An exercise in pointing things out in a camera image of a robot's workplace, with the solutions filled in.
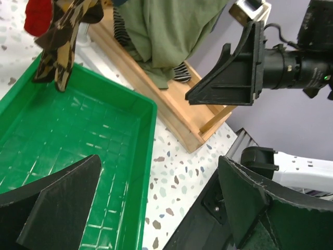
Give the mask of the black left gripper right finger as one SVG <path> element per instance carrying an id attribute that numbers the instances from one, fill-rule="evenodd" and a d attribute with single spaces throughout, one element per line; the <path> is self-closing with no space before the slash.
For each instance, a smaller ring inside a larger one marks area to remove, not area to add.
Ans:
<path id="1" fill-rule="evenodd" d="M 332 202 L 284 187 L 228 157 L 219 181 L 237 249 L 332 249 Z"/>

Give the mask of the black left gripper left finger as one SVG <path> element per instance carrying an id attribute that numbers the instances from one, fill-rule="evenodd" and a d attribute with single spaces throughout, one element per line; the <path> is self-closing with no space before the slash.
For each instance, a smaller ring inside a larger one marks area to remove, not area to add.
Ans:
<path id="1" fill-rule="evenodd" d="M 1 194 L 1 249 L 78 249 L 100 172 L 90 155 Z"/>

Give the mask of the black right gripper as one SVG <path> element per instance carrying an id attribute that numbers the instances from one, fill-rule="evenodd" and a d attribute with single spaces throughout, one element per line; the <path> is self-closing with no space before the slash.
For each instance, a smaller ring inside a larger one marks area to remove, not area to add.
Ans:
<path id="1" fill-rule="evenodd" d="M 264 22 L 250 21 L 239 43 L 222 47 L 213 69 L 186 94 L 190 105 L 251 106 L 262 88 L 301 89 L 314 98 L 332 88 L 332 52 L 288 51 L 282 44 L 265 50 Z"/>

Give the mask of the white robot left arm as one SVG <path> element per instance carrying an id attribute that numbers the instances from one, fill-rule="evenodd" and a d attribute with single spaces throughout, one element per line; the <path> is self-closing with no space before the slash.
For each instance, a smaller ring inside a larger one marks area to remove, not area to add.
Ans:
<path id="1" fill-rule="evenodd" d="M 98 155 L 82 158 L 28 184 L 1 191 L 1 249 L 79 249 L 115 231 L 115 249 L 142 242 L 150 171 L 148 154 L 127 177 L 105 176 Z M 248 147 L 236 163 L 219 158 L 222 245 L 237 249 L 313 249 L 329 243 L 332 204 L 302 189 L 332 192 L 332 162 L 293 158 L 270 148 Z"/>

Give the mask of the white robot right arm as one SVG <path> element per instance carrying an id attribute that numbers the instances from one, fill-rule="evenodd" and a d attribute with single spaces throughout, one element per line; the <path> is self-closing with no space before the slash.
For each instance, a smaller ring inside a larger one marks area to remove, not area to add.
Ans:
<path id="1" fill-rule="evenodd" d="M 332 1 L 310 1 L 297 41 L 280 37 L 266 48 L 264 32 L 280 28 L 268 23 L 266 1 L 236 1 L 230 15 L 243 31 L 234 51 L 226 43 L 213 69 L 185 95 L 191 105 L 250 106 L 263 89 L 301 89 L 314 98 L 332 86 Z"/>

